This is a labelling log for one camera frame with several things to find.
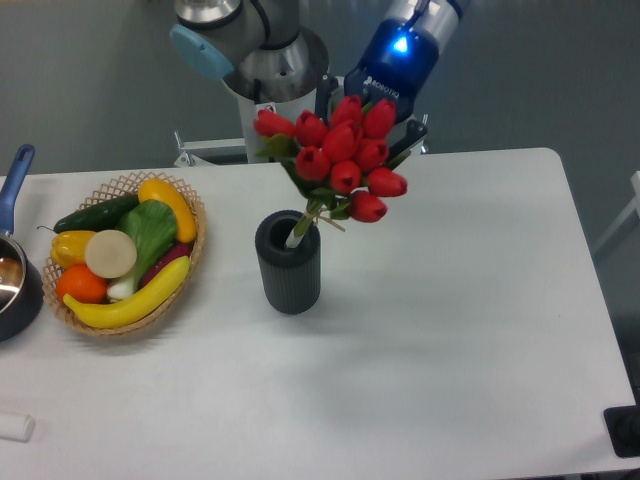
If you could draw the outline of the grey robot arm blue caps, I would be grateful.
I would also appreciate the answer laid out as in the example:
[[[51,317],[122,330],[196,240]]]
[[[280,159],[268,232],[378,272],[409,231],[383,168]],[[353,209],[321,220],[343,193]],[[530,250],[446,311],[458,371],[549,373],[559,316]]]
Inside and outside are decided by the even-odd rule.
[[[305,109],[327,118],[339,94],[396,106],[391,138],[401,152],[426,133],[414,102],[459,24],[454,1],[394,1],[356,66],[329,72],[322,39],[300,23],[297,1],[177,1],[170,38],[200,75],[220,80],[236,97],[246,157],[260,162],[263,142],[253,122],[262,107],[295,120]]]

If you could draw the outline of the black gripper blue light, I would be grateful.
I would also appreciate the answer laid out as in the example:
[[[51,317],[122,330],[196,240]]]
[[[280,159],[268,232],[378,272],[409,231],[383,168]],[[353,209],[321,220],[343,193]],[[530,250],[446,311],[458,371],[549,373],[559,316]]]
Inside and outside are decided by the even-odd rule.
[[[359,95],[364,102],[383,99],[395,104],[396,121],[406,120],[414,110],[417,95],[435,66],[440,52],[435,38],[421,30],[408,29],[398,19],[386,19],[376,29],[356,67],[344,78],[344,93]],[[326,73],[316,88],[314,113],[328,120],[331,97],[338,79]],[[426,125],[408,119],[389,140],[389,159],[409,150],[427,135]]]

